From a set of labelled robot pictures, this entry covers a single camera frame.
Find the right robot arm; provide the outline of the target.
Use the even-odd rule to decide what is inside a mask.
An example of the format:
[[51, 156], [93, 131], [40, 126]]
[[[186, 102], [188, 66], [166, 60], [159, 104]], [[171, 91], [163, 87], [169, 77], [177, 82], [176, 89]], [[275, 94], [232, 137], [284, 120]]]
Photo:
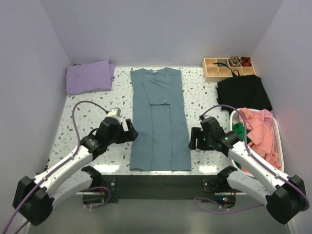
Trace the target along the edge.
[[276, 169], [249, 148], [237, 133], [224, 132], [216, 118], [203, 119], [200, 125], [191, 129], [189, 149], [221, 152], [251, 173], [247, 176], [235, 166], [224, 168], [217, 174], [220, 190], [227, 192], [232, 188], [249, 195], [281, 224], [287, 224], [310, 207], [302, 178]]

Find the blue t-shirt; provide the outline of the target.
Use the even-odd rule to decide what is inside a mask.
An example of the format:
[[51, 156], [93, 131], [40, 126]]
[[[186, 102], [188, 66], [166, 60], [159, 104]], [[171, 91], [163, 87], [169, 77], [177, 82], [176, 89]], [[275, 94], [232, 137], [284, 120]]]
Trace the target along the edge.
[[172, 68], [130, 72], [133, 87], [132, 171], [190, 171], [189, 133], [181, 72]]

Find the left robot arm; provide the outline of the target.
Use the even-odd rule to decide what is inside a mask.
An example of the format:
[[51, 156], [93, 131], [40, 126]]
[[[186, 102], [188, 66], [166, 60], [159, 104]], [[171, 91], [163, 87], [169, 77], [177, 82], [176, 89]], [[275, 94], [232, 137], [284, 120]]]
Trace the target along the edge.
[[112, 144], [135, 141], [138, 133], [130, 119], [125, 121], [127, 130], [118, 118], [106, 117], [59, 163], [34, 178], [23, 177], [13, 200], [16, 211], [38, 226], [49, 217], [58, 201], [83, 190], [100, 189], [102, 175], [90, 163]]

